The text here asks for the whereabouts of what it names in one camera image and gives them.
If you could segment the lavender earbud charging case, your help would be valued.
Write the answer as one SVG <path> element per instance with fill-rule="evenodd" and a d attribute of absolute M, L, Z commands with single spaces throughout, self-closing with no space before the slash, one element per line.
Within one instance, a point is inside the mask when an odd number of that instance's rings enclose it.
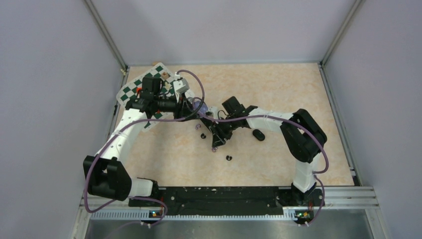
<path fill-rule="evenodd" d="M 193 110 L 195 111 L 196 109 L 199 109 L 198 114 L 205 115 L 208 112 L 209 108 L 206 105 L 206 103 L 202 103 L 201 106 L 200 106 L 200 104 L 201 104 L 201 100 L 194 100 L 193 101 Z"/>

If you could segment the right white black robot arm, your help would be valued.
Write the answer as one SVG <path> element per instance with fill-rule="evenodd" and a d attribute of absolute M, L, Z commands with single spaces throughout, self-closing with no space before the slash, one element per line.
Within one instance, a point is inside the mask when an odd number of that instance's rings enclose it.
<path fill-rule="evenodd" d="M 223 146 L 238 128 L 269 130 L 284 137 L 291 155 L 296 159 L 294 179 L 291 185 L 293 201 L 305 205 L 312 199 L 317 180 L 317 162 L 320 156 L 328 160 L 324 150 L 327 136 L 307 110 L 279 113 L 257 106 L 245 107 L 236 97 L 222 103 L 226 117 L 217 111 L 201 114 L 201 121 L 212 133 L 212 147 Z"/>

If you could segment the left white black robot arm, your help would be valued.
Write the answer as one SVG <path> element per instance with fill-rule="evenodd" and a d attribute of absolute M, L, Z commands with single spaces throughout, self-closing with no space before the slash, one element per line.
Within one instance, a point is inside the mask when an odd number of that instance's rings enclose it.
<path fill-rule="evenodd" d="M 125 103 L 121 121 L 106 144 L 83 162 L 86 178 L 84 195 L 115 201 L 140 196 L 148 206 L 159 201 L 159 192 L 152 179 L 130 176 L 124 166 L 135 140 L 159 122 L 166 122 L 165 113 L 173 114 L 173 122 L 193 119 L 192 94 L 186 79 L 177 75 L 170 84 L 173 94 L 163 91 L 164 80 L 146 76 L 135 96 Z"/>

